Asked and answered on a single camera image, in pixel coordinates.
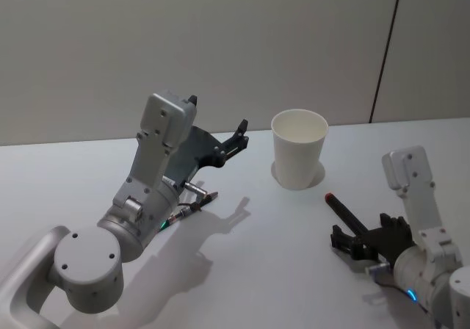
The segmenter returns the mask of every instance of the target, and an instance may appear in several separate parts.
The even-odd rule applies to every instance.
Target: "cable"
[[[397,291],[400,291],[403,295],[405,295],[408,299],[410,299],[410,296],[406,293],[406,291],[403,291],[401,288],[399,288],[397,285],[393,285],[391,283],[381,283],[379,281],[376,281],[374,280],[374,282],[378,285],[378,286],[381,286],[381,287],[386,287],[386,288],[389,288],[389,289],[396,289]],[[425,314],[427,314],[427,309],[425,307],[423,307],[421,305],[421,303],[418,303],[418,306],[420,307],[421,310],[423,310],[423,312]]]

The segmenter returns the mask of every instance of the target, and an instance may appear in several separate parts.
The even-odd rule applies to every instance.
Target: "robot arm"
[[[461,312],[469,314],[469,296],[455,291],[456,286],[462,288],[461,282],[452,280],[458,279],[459,273],[465,275],[468,270],[462,268],[460,251],[442,226],[426,152],[421,146],[392,151],[383,157],[382,163],[388,185],[403,199],[417,244],[398,257],[394,266],[396,284],[403,291],[416,294],[416,300],[437,322],[448,328],[470,328],[470,317],[467,317],[466,325],[458,324],[463,319]],[[455,306],[463,302],[462,296],[466,298],[465,310],[452,309],[450,298]]]
[[[0,278],[0,328],[55,329],[39,315],[54,286],[77,310],[107,310],[123,291],[122,263],[138,258],[178,205],[186,188],[198,199],[206,191],[190,183],[205,166],[222,167],[247,147],[243,120],[219,142],[193,126],[197,98],[169,92],[148,99],[137,133],[131,171],[97,226],[70,232],[63,226],[30,242]]]
[[[403,217],[381,214],[382,227],[368,230],[328,194],[328,205],[355,234],[348,236],[335,225],[332,246],[353,260],[379,262],[366,272],[374,278],[392,272],[398,288],[436,323],[470,328],[470,267],[462,267],[458,247],[442,226],[426,152],[420,146],[392,151],[382,163],[388,185],[403,200],[409,224]]]

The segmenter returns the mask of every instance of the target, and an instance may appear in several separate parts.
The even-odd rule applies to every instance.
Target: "white wall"
[[[210,131],[369,118],[394,0],[0,0],[0,144],[133,137],[149,94]]]
[[[470,116],[470,0],[400,0],[374,122]]]

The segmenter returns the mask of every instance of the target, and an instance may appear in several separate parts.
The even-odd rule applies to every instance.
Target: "paper cup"
[[[287,189],[305,189],[317,171],[328,123],[316,112],[290,109],[271,121],[275,173]]]

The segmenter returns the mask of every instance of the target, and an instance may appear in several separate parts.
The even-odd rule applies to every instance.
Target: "white table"
[[[332,252],[331,226],[343,225],[324,195],[334,192],[370,228],[381,212],[404,214],[380,159],[421,144],[442,219],[468,264],[470,119],[332,127],[321,156],[325,178],[300,192],[271,176],[271,133],[248,136],[246,151],[193,180],[220,197],[124,265],[126,288],[115,307],[80,314],[54,290],[42,313],[64,329],[430,328],[411,301]],[[0,265],[43,226],[94,225],[136,147],[110,140],[0,148]]]

